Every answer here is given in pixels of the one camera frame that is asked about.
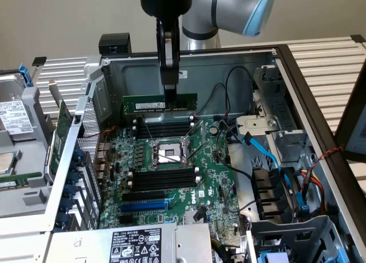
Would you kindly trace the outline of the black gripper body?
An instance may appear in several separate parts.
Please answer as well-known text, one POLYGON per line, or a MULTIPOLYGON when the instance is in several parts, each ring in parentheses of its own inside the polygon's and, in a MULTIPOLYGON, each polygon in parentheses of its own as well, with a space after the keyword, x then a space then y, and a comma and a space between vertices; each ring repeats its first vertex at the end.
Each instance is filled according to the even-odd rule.
POLYGON ((176 18, 189 11, 192 0, 140 0, 143 11, 156 18, 176 18))

